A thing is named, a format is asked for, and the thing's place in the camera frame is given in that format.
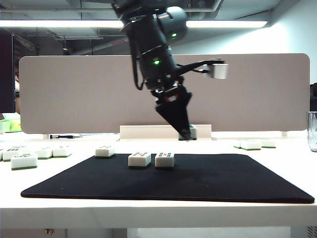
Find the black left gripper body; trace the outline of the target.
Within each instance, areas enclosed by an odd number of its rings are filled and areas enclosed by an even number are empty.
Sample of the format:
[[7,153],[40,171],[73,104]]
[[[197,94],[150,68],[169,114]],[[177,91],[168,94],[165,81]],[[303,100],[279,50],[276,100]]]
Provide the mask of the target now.
[[151,94],[156,98],[156,110],[185,109],[192,97],[183,84],[174,83],[171,88],[153,88]]

